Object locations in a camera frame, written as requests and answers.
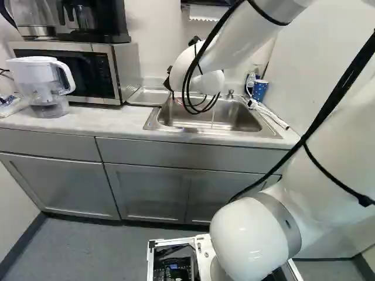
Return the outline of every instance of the sink rim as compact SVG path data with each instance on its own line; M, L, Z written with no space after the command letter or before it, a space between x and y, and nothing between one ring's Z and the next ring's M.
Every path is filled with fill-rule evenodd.
M224 98L219 98L222 101L235 101L243 104L247 108L246 100L243 97L235 96L230 100L226 100ZM246 131L227 131L227 130L220 130L220 129L207 129L207 128L183 128L183 127L173 127L173 126L166 126L159 123L159 115L163 110L163 107L155 107L152 112L150 113L147 121L143 127L144 130L150 131L162 131L162 132L175 132L175 133L195 133L199 135L217 135L217 136L256 136L259 138L272 138L272 139L282 139L282 136L265 120L263 116L261 116L256 111L250 111L248 108L248 113L252 115L255 120L260 124L261 129L257 132L246 132Z

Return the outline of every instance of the sink basin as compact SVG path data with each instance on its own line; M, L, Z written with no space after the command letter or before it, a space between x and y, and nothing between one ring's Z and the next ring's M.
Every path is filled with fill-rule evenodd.
M203 97L191 96L190 100L192 104L200 104ZM196 107L202 109L210 100L211 97L208 97ZM245 100L241 97L219 98L210 111L197 115L192 115L184 109L181 98L169 98L162 108L154 108L144 129L281 138L260 114L248 110Z

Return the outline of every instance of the microwave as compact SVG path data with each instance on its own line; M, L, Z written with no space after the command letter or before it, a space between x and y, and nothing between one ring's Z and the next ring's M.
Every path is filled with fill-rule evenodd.
M142 84L136 43L22 41L8 46L14 57L55 57L67 64L76 82L67 95L72 102L121 105Z

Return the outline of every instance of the robotic arm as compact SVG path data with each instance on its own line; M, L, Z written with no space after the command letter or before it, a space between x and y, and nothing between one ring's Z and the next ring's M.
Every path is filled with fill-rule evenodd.
M237 1L231 8L233 13L230 18L200 58L200 69L196 67L194 70L191 89L216 95L224 87L224 74L221 69L232 68L248 58L313 1ZM203 44L204 41L190 46L177 58L169 76L171 90L182 90L186 72Z
M375 6L375 0L363 1ZM239 0L206 50L199 52L205 42L198 42L177 58L169 77L171 89L184 87L198 52L202 72L193 68L189 85L217 94L224 85L221 69L247 58L312 2ZM375 214L374 88L375 79L350 105L318 125L277 184L216 213L210 226L217 256L211 266L213 281L260 281L333 228Z

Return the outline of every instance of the countertop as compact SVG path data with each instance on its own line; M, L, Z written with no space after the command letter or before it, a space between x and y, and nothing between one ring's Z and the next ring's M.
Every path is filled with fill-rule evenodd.
M130 105L113 109L97 106L71 106L70 113L63 117L40 119L34 116L30 108L26 108L0 119L0 128L104 138L274 149L290 149L299 139L299 135L292 129L285 131L267 116L265 119L282 136L282 139L143 130L152 109Z

